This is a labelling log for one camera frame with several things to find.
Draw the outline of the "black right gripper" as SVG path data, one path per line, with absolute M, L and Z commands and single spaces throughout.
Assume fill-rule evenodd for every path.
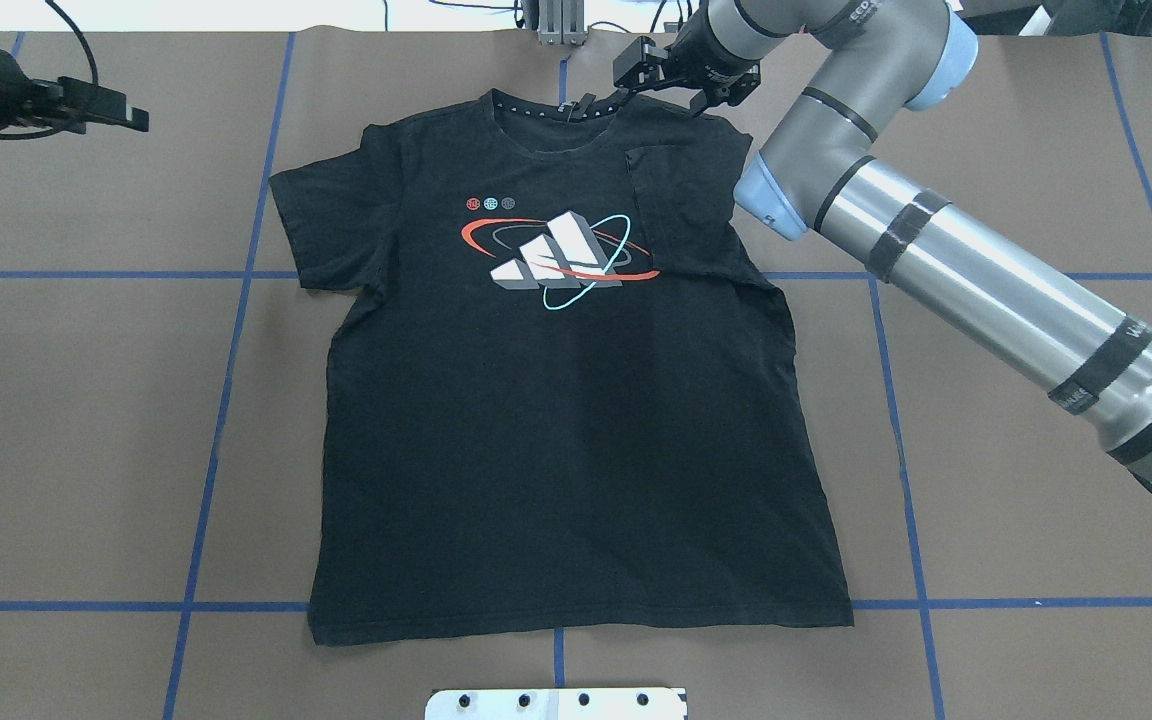
M 723 50 L 708 18 L 685 20 L 676 40 L 667 47 L 664 81 L 668 88 L 690 88 L 696 94 L 691 113 L 744 103 L 761 85 L 758 61 Z

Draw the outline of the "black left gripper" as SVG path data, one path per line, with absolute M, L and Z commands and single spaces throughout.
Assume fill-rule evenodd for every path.
M 6 128 L 33 128 L 28 136 L 86 132 L 90 123 L 147 132 L 150 115 L 134 108 L 127 96 L 77 78 L 35 79 L 0 50 L 0 136 Z

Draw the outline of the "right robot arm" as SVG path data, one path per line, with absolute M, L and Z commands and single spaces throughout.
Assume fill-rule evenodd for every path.
M 1093 425 L 1152 493 L 1152 327 L 872 156 L 900 109 L 967 78 L 972 29 L 946 1 L 707 1 L 664 53 L 695 109 L 732 103 L 804 29 L 828 56 L 736 184 L 787 240 L 817 232 Z

